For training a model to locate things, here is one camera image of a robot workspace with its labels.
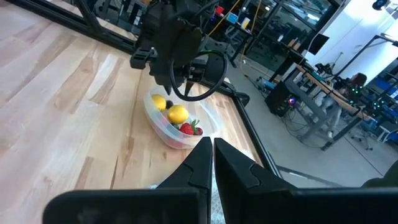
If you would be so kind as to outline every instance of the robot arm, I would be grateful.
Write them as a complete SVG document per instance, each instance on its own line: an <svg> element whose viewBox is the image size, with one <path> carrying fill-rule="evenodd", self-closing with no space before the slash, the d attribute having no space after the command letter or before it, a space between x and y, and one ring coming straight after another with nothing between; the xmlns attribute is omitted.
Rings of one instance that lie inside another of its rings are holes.
<svg viewBox="0 0 398 224"><path fill-rule="evenodd" d="M163 85L168 94L173 89L185 101L198 101L210 96L222 84L228 69L226 55L214 50L201 51L207 36L202 31L200 20L211 18L217 4L218 0L152 1L141 19L141 33L130 59L131 67L143 69L149 61L149 74L155 78L156 84ZM208 63L222 62L222 66L217 66L222 68L221 73L206 71L204 61L194 60L202 55L210 55ZM202 68L201 73L192 72L198 68ZM217 80L209 91L200 96L188 96L194 83L210 75L216 76ZM178 87L184 82L187 82L185 93L181 94Z"/></svg>

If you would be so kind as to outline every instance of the black cable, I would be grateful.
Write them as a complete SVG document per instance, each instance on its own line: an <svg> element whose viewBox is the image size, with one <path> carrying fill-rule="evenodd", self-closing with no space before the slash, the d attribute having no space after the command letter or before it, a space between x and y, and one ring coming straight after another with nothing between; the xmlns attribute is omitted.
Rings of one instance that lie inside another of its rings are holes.
<svg viewBox="0 0 398 224"><path fill-rule="evenodd" d="M184 96L180 93L178 90L177 84L175 82L175 76L174 76L174 58L170 59L169 63L169 72L170 72L170 81L171 81L171 86L173 88L174 93L182 100L185 101L199 101L207 98L210 96L212 93L214 93L218 87L220 87L221 84L224 82L224 78L226 75L226 71L228 69L228 59L226 58L226 55L223 54L222 52L219 52L217 50L206 50L206 51L201 51L198 53L197 57L203 56L203 55L209 55L209 54L214 54L222 58L223 60L223 71L220 79L215 83L206 93L200 95L200 96Z"/></svg>
<svg viewBox="0 0 398 224"><path fill-rule="evenodd" d="M289 129L289 127L287 126L287 123L285 122L285 121L283 121L282 120L282 122L285 124L285 127L286 127L286 131L292 136L292 137L295 137L296 139L297 139L297 136L295 136L294 134L292 134L291 132L290 132L290 129ZM321 148L321 146L310 146L310 145L308 145L308 144L305 144L304 142L302 142L302 141L300 141L300 140L298 140L301 144L303 144L304 146L307 146L307 147L309 147L309 148L313 148L313 149L319 149L319 148Z"/></svg>

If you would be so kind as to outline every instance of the computer tower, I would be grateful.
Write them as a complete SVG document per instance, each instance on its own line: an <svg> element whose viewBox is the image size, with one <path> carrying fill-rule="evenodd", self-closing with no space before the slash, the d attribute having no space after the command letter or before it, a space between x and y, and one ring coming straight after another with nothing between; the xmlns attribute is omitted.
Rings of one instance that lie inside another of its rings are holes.
<svg viewBox="0 0 398 224"><path fill-rule="evenodd" d="M279 82L267 96L266 103L272 114L283 117L297 99L297 96L289 91L284 82Z"/></svg>

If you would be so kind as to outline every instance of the computer monitor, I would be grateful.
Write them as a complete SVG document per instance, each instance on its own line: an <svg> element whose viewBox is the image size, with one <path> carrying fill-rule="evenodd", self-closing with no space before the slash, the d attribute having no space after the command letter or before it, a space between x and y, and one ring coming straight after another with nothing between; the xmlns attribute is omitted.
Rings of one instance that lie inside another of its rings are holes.
<svg viewBox="0 0 398 224"><path fill-rule="evenodd" d="M329 37L322 35L322 34L318 34L314 38L308 51L311 54L316 55L319 52L319 50L324 46L324 44L328 41L328 39L329 39Z"/></svg>

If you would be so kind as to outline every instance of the white wall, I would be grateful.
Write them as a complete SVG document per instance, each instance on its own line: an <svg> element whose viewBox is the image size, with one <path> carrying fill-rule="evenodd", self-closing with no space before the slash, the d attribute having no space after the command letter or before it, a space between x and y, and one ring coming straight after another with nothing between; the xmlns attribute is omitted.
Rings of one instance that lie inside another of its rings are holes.
<svg viewBox="0 0 398 224"><path fill-rule="evenodd" d="M316 54L306 54L310 64L336 62L333 72L339 72L374 35L386 32L395 20L385 11L372 8L374 0L351 0L337 18L323 31L330 39ZM368 81L398 57L398 48L381 44L365 50L342 74L351 77L363 72Z"/></svg>

